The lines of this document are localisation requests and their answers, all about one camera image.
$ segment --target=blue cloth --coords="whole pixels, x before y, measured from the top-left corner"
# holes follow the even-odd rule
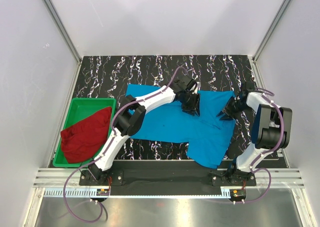
[[[139,97],[158,90],[157,86],[129,84],[126,95]],[[187,156],[202,166],[216,169],[220,165],[233,135],[235,121],[220,120],[223,109],[233,91],[199,91],[200,116],[182,112],[181,103],[175,101],[150,111],[143,120],[134,139],[189,142]]]

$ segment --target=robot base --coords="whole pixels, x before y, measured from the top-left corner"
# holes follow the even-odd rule
[[[220,186],[256,186],[256,178],[253,173],[248,173],[248,178],[246,180],[231,178],[227,175],[225,170],[212,170],[210,172],[212,185],[215,187]]]

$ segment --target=metal floor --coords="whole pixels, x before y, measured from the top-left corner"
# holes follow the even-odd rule
[[[248,189],[248,199],[263,189]],[[75,206],[83,198],[69,198]],[[233,205],[226,199],[110,198],[103,202],[103,213],[93,224],[82,223],[67,212],[62,198],[44,197],[36,227],[300,227],[303,226],[290,189],[271,189],[259,202]],[[100,208],[85,203],[74,209],[87,220],[95,219]]]

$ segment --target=wire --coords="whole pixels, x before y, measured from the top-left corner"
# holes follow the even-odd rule
[[[175,69],[175,71],[174,71],[174,73],[173,73],[173,75],[172,75],[169,83],[165,86],[165,88],[164,88],[163,90],[160,90],[160,91],[158,91],[158,92],[156,92],[156,93],[154,93],[154,94],[146,97],[145,99],[139,99],[139,100],[136,100],[136,101],[127,103],[127,104],[125,104],[124,106],[122,106],[122,107],[115,113],[114,117],[112,118],[112,121],[111,121],[110,126],[111,126],[111,128],[112,128],[112,131],[114,132],[114,136],[112,136],[109,144],[107,145],[107,147],[105,148],[105,150],[103,151],[103,153],[100,154],[100,155],[98,155],[98,158],[94,159],[93,161],[90,161],[89,163],[86,163],[86,164],[81,165],[80,167],[76,168],[76,169],[69,175],[69,177],[66,178],[66,181],[64,182],[64,185],[63,185],[63,191],[62,191],[63,202],[64,202],[65,207],[66,207],[66,209],[68,210],[68,212],[69,212],[74,218],[76,218],[77,220],[79,220],[79,221],[81,221],[81,222],[84,222],[84,223],[95,223],[95,222],[97,222],[97,221],[101,218],[102,213],[103,213],[103,209],[104,209],[105,207],[104,207],[104,205],[101,204],[100,202],[97,202],[97,203],[99,203],[99,205],[100,205],[101,212],[100,212],[100,215],[98,216],[98,218],[96,218],[96,219],[94,219],[94,220],[86,220],[86,219],[80,218],[80,217],[77,216],[75,213],[73,213],[73,211],[71,210],[71,208],[70,208],[69,205],[68,205],[67,197],[66,197],[66,188],[67,188],[67,184],[68,184],[69,180],[71,179],[71,177],[72,177],[77,171],[79,171],[79,170],[81,170],[82,168],[87,167],[87,166],[89,166],[89,165],[91,165],[91,164],[94,164],[95,162],[99,161],[99,160],[102,158],[102,156],[105,155],[105,153],[108,151],[109,147],[110,147],[111,144],[113,143],[113,141],[114,141],[114,139],[115,139],[115,135],[117,134],[117,132],[116,132],[116,130],[115,130],[115,128],[114,128],[114,123],[115,123],[115,120],[116,120],[116,118],[118,117],[118,115],[119,115],[124,109],[126,109],[128,106],[131,106],[131,105],[134,105],[134,104],[136,104],[136,103],[149,100],[149,99],[151,99],[151,98],[153,98],[153,97],[155,97],[155,96],[157,96],[157,95],[159,95],[159,94],[162,94],[164,91],[166,91],[166,90],[169,88],[169,86],[171,85],[171,83],[174,81],[174,79],[175,79],[175,77],[176,77],[176,74],[177,74],[177,72],[178,72],[179,69],[183,69],[185,75],[188,74],[187,70],[186,70],[183,66],[179,66],[179,67],[177,67],[177,68]]]

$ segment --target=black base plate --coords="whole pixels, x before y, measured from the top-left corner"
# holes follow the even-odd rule
[[[111,186],[121,186],[124,179],[124,172],[121,169],[111,170],[109,173],[101,175],[99,180],[96,180],[88,170],[83,170],[80,176],[80,186],[108,186],[108,177],[111,177]]]
[[[243,181],[234,181],[231,183],[230,181],[227,180],[227,178],[224,176],[225,170],[211,170],[211,178],[212,178],[212,185],[219,187],[219,186],[239,186],[242,187],[244,186]],[[250,179],[245,182],[246,186],[257,186],[256,182],[256,177],[253,173],[249,174]]]

